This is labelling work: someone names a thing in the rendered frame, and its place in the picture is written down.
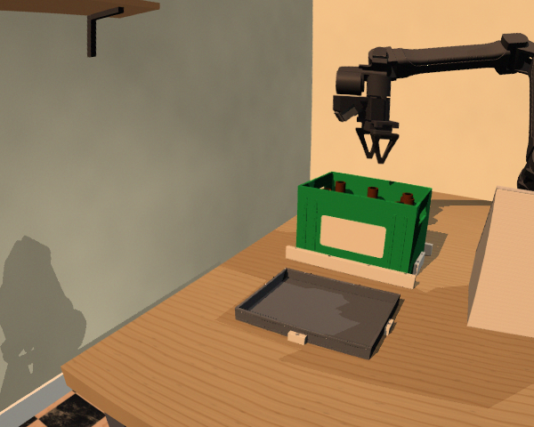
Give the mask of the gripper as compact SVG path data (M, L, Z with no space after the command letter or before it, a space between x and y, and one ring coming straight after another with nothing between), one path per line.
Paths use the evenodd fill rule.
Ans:
M383 164L385 162L392 147L394 146L394 144L400 137L399 134L392 133L393 128L399 128L399 123L390 120L391 98L381 98L381 99L384 99L384 121L367 120L364 118L357 117L357 122L361 123L361 127L355 127L355 131L359 136L361 145L364 149L367 159L372 159L374 154L376 153L376 160L378 164ZM377 130L377 128L375 127L380 127L380 128L378 128L379 130ZM368 146L365 141L364 134L370 134L371 136L371 140L373 144L372 144L370 152L368 151ZM388 145L382 157L381 157L380 148L379 148L380 139L389 140Z

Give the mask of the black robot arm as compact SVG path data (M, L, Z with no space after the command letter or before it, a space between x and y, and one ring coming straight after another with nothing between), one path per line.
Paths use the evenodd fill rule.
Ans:
M502 34L501 40L488 44L425 49L376 47L368 52L368 65L338 68L336 94L358 96L333 95L333 110L340 122L357 115L384 121L384 99L381 98L391 97L391 81L424 73L474 68L494 68L499 75L518 72L530 79L527 164L518 176L517 189L534 191L534 43L522 33ZM365 82L367 95L377 99L361 97Z

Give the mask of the green plastic crate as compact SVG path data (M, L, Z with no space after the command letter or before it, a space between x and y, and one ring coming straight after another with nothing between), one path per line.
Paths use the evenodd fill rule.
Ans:
M336 181L346 182L345 193L336 192ZM377 199L367 197L368 187L378 188ZM323 174L298 186L296 247L413 274L425 250L432 191L348 173ZM403 192L413 194L414 205L396 203Z

